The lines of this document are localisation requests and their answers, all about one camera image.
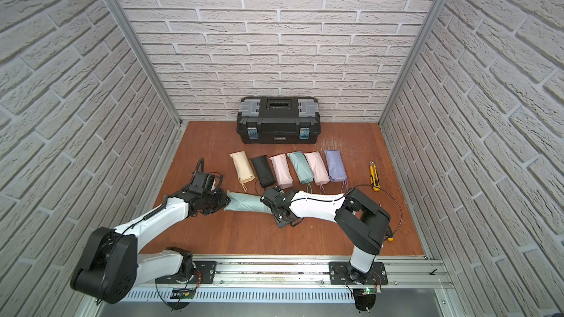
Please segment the black toolbox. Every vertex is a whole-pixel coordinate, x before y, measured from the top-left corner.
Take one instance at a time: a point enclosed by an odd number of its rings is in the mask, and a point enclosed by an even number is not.
[[[314,144],[321,133],[313,97],[244,97],[237,114],[244,144]]]

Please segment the vent slot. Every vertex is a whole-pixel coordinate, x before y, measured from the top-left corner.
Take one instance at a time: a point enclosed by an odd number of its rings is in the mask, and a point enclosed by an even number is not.
[[[159,288],[161,297],[176,302],[170,295],[173,288]],[[274,303],[353,303],[350,292],[344,288],[198,288],[191,302],[274,302]],[[154,286],[133,288],[125,302],[160,301]]]

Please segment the metal corner post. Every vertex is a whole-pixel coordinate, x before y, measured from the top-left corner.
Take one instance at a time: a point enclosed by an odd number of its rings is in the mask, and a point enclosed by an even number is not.
[[[382,115],[380,116],[380,119],[378,121],[380,125],[382,125],[386,121],[386,118],[390,115],[391,109],[394,106],[394,102],[398,98],[399,92],[402,90],[402,87],[407,80],[407,75],[415,64],[415,60],[417,60],[417,57],[423,50],[425,42],[427,42],[427,38],[431,34],[431,31],[433,30],[433,27],[437,22],[437,19],[439,18],[439,15],[441,14],[441,11],[443,10],[446,3],[447,0],[433,0],[431,8],[427,12],[427,16],[423,21],[423,25],[421,25],[421,29],[417,33],[417,36],[415,36],[413,45],[411,46],[411,49],[409,50],[409,53],[407,55],[407,60],[404,62],[404,65],[402,67],[402,72],[399,74],[397,80],[392,86],[390,95],[388,95],[384,110],[382,111]]]
[[[104,0],[104,2],[108,6],[108,10],[110,14],[113,15],[114,19],[116,20],[117,26],[121,29],[121,32],[123,32],[123,36],[125,36],[127,43],[129,43],[129,46],[131,47],[131,50],[137,57],[137,60],[141,64],[141,67],[143,67],[143,69],[145,70],[145,73],[147,74],[149,81],[151,82],[157,95],[161,99],[162,104],[164,104],[166,111],[169,113],[174,124],[177,127],[180,127],[182,123],[180,116],[178,115],[176,108],[174,107],[172,101],[170,100],[169,95],[166,93],[166,90],[162,85],[161,79],[159,78],[159,75],[157,74],[155,67],[151,63],[149,56],[147,56],[147,53],[145,53],[145,49],[143,48],[143,45],[139,41],[139,37],[137,37],[137,33],[135,33],[135,30],[133,29],[130,20],[127,18],[127,14],[123,10],[120,1]]]

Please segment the wooden floor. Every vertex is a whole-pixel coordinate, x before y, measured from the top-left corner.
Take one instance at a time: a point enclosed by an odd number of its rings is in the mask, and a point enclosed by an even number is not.
[[[243,192],[237,181],[235,166],[230,153],[245,150],[248,158],[266,154],[277,155],[296,150],[306,152],[340,150],[349,186],[370,183],[369,162],[376,164],[381,187],[393,194],[403,209],[403,223],[394,236],[393,242],[386,242],[381,254],[387,256],[423,255],[423,249],[411,215],[399,187],[384,138],[377,124],[326,123],[321,124],[321,135],[316,144],[243,144],[236,133],[234,122],[190,122],[174,157],[172,165],[162,184],[155,206],[162,202],[165,194],[176,192],[191,178],[200,157],[205,159],[206,172],[220,172],[224,175],[222,187],[232,192]],[[292,188],[306,190],[298,181],[288,161],[294,179]],[[252,182],[246,186],[254,192]],[[361,187],[365,194],[381,203],[391,215],[390,226],[395,229],[400,215],[396,203],[384,192]],[[341,193],[341,183],[325,185],[326,194]],[[314,193],[319,188],[314,185]],[[156,253],[166,247],[176,246],[197,254],[307,254],[307,255],[350,255],[353,244],[335,223],[315,218],[305,218],[292,228],[278,229],[272,215],[223,211],[213,215],[198,215],[187,218],[152,240],[142,250]]]

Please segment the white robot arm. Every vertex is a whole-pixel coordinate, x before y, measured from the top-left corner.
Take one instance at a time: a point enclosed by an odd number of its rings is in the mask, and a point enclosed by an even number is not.
[[[187,281],[194,272],[191,253],[169,248],[155,254],[139,251],[160,233],[187,217],[208,215],[223,208],[229,200],[214,187],[215,176],[203,172],[203,160],[196,167],[190,184],[165,197],[163,204],[114,229],[96,229],[88,239],[70,280],[70,286],[108,303],[123,299],[132,287],[175,275]],[[350,266],[360,274],[370,270],[374,257],[389,230],[390,216],[361,191],[346,194],[314,195],[291,190],[287,194],[268,188],[261,197],[276,219],[278,227],[297,225],[311,217],[337,223],[355,247]],[[360,219],[355,217],[362,211]]]

